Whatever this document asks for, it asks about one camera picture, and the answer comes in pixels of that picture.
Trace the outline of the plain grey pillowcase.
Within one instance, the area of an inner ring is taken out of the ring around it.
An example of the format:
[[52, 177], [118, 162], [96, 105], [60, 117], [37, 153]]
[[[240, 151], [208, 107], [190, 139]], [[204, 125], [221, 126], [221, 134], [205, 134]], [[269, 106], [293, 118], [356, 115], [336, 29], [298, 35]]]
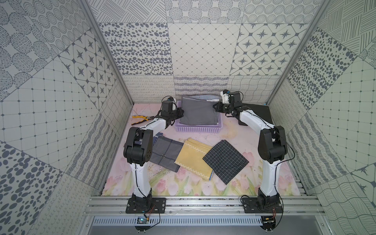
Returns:
[[218, 114], [213, 108], [219, 102], [218, 96], [197, 95], [182, 97], [181, 108], [184, 111], [180, 123], [189, 126], [217, 125]]

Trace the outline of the purple plastic basket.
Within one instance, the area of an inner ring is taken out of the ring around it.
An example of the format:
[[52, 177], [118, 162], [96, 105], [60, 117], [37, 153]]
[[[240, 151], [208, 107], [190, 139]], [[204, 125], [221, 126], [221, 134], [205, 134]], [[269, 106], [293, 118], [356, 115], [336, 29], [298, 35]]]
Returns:
[[181, 123], [181, 120], [178, 119], [174, 127], [177, 132], [190, 132], [190, 133], [219, 133], [223, 128], [223, 122], [219, 112], [216, 112], [213, 108], [213, 105], [216, 102], [205, 101], [205, 107], [208, 108], [211, 114], [217, 115], [217, 123], [215, 125], [185, 125]]

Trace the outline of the yellow zigzag pillowcase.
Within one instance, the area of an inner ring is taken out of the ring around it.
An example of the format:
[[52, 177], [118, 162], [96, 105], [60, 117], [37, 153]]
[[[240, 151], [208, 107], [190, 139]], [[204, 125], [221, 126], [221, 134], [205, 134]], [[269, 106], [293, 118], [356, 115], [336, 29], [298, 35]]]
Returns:
[[184, 142], [175, 163], [208, 181], [212, 177], [213, 170], [203, 158], [211, 149], [212, 146], [189, 138]]

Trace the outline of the black grid pillowcase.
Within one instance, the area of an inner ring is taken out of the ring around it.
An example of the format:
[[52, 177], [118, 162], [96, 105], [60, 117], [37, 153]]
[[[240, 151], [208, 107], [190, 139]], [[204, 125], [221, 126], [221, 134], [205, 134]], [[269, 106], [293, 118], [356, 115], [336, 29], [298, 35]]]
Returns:
[[217, 143], [203, 157], [203, 161], [225, 185], [249, 164], [249, 161], [226, 140]]

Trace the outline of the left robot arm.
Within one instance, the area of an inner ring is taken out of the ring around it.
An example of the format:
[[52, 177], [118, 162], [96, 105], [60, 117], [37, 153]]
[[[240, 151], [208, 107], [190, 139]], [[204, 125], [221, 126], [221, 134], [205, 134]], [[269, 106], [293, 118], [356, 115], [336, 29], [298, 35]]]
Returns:
[[182, 108], [162, 108], [144, 127], [131, 127], [124, 144], [123, 155], [131, 165], [135, 190], [130, 205], [146, 211], [153, 207], [152, 189], [148, 177], [148, 162], [152, 156], [153, 137], [183, 117]]

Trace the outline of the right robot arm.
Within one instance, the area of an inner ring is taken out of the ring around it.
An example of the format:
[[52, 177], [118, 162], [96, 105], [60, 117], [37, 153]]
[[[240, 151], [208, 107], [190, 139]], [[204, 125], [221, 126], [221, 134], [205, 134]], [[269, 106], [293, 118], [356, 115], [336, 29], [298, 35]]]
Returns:
[[230, 114], [259, 134], [258, 154], [263, 160], [263, 173], [257, 205], [261, 209], [277, 206], [280, 167], [288, 152], [284, 128], [267, 122], [247, 106], [220, 101], [212, 107], [216, 112]]

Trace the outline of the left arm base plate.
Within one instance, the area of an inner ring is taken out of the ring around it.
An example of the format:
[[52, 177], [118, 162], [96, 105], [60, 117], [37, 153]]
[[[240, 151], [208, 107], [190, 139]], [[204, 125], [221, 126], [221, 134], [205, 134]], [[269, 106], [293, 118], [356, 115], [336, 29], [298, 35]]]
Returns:
[[127, 203], [127, 214], [165, 213], [166, 198], [141, 198], [132, 196]]

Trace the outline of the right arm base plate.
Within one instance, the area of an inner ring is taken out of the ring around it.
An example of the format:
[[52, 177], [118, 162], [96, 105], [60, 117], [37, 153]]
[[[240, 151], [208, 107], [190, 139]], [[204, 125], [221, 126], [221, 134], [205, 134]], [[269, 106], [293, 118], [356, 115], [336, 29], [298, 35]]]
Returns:
[[248, 197], [246, 195], [240, 198], [240, 202], [243, 206], [245, 213], [262, 213], [262, 214], [274, 214], [282, 213], [283, 207], [281, 203], [274, 204], [272, 206], [264, 206], [255, 197]]

